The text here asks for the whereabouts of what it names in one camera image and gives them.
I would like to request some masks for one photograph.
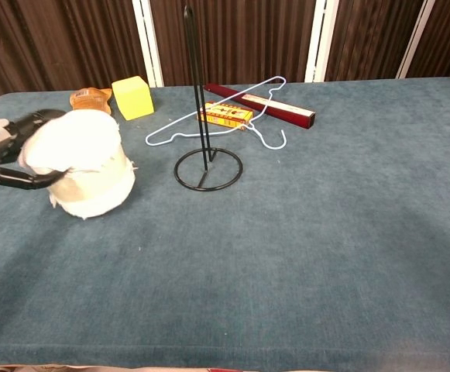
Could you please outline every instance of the circular stand base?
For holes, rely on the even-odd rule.
[[[205,181],[206,177],[208,176],[208,170],[204,171],[204,174],[202,174],[201,180],[199,181],[198,185],[188,184],[187,182],[185,182],[184,180],[181,179],[180,175],[178,174],[178,168],[184,162],[185,159],[187,159],[188,157],[191,157],[195,153],[202,153],[203,151],[206,151],[206,152],[211,151],[212,152],[211,159],[208,160],[209,163],[212,163],[212,161],[215,158],[216,153],[225,153],[225,154],[229,155],[230,157],[235,159],[236,162],[239,164],[239,171],[237,172],[237,174],[234,176],[233,179],[226,182],[225,184],[220,184],[219,186],[213,186],[211,188],[203,187],[204,181]],[[178,159],[177,163],[175,164],[175,169],[174,169],[174,174],[175,174],[175,178],[177,179],[177,181],[180,182],[186,188],[190,188],[191,190],[195,190],[195,191],[216,191],[216,190],[221,190],[223,188],[227,188],[231,184],[234,184],[240,178],[240,176],[242,175],[242,172],[243,172],[243,164],[242,164],[242,161],[240,160],[240,158],[237,155],[235,155],[233,152],[225,150],[225,149],[220,149],[218,147],[211,147],[208,149],[196,149],[189,153],[186,153],[180,159]]]

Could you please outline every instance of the black metal stand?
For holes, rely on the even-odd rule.
[[[198,113],[202,112],[202,115],[198,114],[199,133],[201,134],[201,148],[193,150],[183,155],[175,164],[174,174],[178,182],[180,182],[186,188],[190,188],[191,190],[195,191],[221,190],[223,188],[228,187],[231,184],[234,184],[240,178],[243,172],[243,165],[240,158],[231,151],[217,147],[211,147],[211,143],[209,140],[208,117],[206,115],[206,108],[204,101],[204,89],[202,88],[203,74],[202,74],[201,53],[197,43],[197,28],[195,26],[194,13],[192,12],[192,8],[189,5],[185,5],[184,25],[185,25],[185,34],[187,36],[187,46],[189,53],[189,62],[191,66],[192,81],[194,83],[195,105],[197,107],[197,112]],[[202,116],[204,116],[204,125],[202,125]],[[202,174],[199,183],[197,185],[192,185],[184,181],[179,175],[178,171],[179,166],[182,164],[182,162],[195,153],[202,153],[202,159],[204,161],[204,173]],[[229,155],[230,157],[233,157],[238,163],[239,169],[236,176],[234,176],[234,178],[231,179],[230,181],[227,181],[224,184],[220,184],[219,186],[206,188],[204,187],[204,183],[206,177],[208,176],[209,171],[208,162],[212,163],[212,161],[215,159],[216,153],[224,153]]]

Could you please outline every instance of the robotic arm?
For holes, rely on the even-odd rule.
[[[45,109],[25,115],[15,122],[0,119],[0,164],[15,162],[25,141],[38,128],[49,120],[59,118],[64,114],[64,111]],[[47,188],[59,181],[65,173],[54,170],[48,174],[32,176],[17,170],[0,167],[0,185],[25,190]]]

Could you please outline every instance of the white frame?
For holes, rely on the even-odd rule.
[[[424,0],[419,16],[417,17],[416,24],[414,25],[414,30],[412,31],[412,36],[409,39],[407,49],[405,50],[402,62],[400,62],[400,67],[397,72],[396,79],[404,79],[409,71],[410,63],[414,59],[416,53],[417,45],[421,41],[421,36],[423,35],[424,28],[428,22],[429,15],[433,6],[435,5],[435,0]]]
[[[146,65],[147,80],[151,88],[163,87],[160,54],[157,49],[156,31],[150,0],[132,0],[133,11],[139,31],[140,46]]]
[[[335,29],[336,14],[338,11],[338,0],[326,0],[325,17],[319,41],[318,60],[314,68],[314,81],[325,81],[326,67],[330,56],[331,40]]]
[[[316,59],[318,58],[319,38],[321,36],[321,26],[325,15],[326,0],[316,0],[314,7],[314,19],[312,20],[311,41],[309,43],[309,54],[307,55],[307,64],[305,67],[305,83],[311,83],[314,80],[316,68]]]

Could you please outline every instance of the table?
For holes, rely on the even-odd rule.
[[[151,93],[130,122],[112,101],[139,168],[116,210],[83,221],[0,187],[0,363],[450,370],[450,78],[288,84],[275,99],[314,126],[259,120],[279,151],[211,139],[244,173],[209,193],[173,176],[199,139],[144,143],[192,88]],[[4,95],[0,117],[69,94]]]

